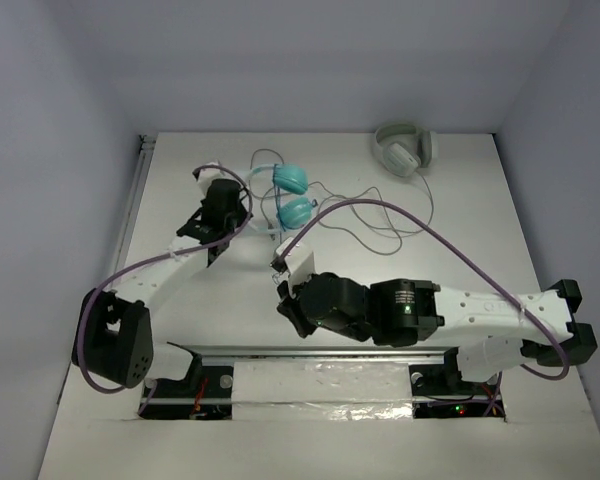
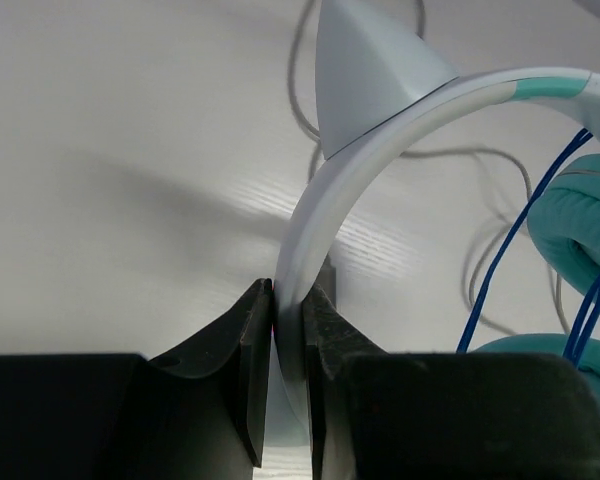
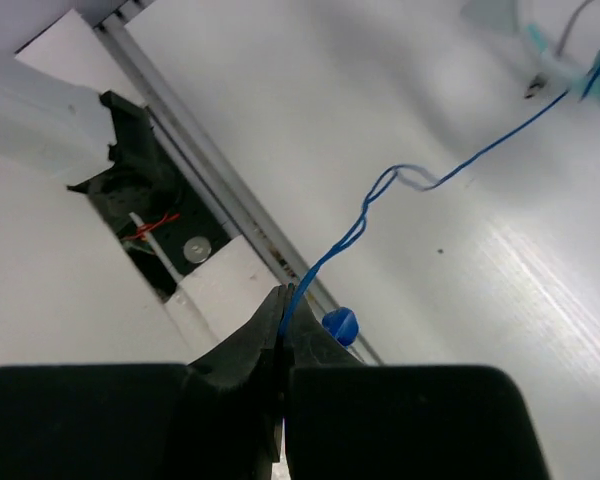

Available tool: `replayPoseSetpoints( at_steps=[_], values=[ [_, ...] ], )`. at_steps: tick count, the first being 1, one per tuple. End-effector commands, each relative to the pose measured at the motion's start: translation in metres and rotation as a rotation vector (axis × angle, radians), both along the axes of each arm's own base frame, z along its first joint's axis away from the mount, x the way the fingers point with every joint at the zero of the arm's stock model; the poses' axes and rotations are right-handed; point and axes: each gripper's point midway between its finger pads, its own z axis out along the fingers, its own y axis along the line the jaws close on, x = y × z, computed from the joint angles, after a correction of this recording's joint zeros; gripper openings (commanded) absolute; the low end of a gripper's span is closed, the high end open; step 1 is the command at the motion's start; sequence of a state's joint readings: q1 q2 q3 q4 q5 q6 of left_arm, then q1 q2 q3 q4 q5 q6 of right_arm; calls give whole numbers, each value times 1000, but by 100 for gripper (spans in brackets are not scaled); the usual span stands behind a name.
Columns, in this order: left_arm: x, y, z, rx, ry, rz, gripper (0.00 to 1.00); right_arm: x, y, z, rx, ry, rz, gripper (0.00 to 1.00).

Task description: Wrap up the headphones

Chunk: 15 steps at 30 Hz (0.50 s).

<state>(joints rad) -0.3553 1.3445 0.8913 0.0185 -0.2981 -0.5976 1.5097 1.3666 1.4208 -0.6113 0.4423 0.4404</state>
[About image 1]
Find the teal cat ear headphones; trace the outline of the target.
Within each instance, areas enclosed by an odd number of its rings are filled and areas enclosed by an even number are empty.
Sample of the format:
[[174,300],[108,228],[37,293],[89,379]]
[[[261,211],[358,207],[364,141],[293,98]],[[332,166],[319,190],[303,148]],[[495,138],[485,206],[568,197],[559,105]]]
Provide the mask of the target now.
[[257,226],[250,221],[251,230],[258,234],[274,235],[303,228],[317,206],[315,200],[307,197],[309,181],[305,170],[291,164],[269,163],[238,171],[238,176],[247,184],[260,174],[270,176],[275,216],[267,226]]

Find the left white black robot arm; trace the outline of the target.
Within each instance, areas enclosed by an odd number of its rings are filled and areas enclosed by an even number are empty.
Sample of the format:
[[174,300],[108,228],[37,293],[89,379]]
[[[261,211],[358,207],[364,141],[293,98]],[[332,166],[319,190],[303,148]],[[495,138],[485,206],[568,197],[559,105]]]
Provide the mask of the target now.
[[247,194],[239,181],[212,180],[201,206],[176,231],[166,253],[123,269],[85,295],[71,361],[92,388],[117,393],[149,376],[155,356],[153,317],[245,228]]

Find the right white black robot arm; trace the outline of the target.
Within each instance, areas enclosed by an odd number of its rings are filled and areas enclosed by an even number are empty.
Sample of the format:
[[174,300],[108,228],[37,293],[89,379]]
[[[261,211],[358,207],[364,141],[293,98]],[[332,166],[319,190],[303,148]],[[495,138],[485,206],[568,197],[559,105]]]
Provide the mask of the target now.
[[324,272],[277,287],[278,312],[305,338],[325,329],[359,342],[445,351],[443,384],[463,393],[475,383],[531,361],[543,367],[586,363],[597,349],[591,325],[574,313],[574,281],[507,301],[431,281],[393,279],[365,286]]

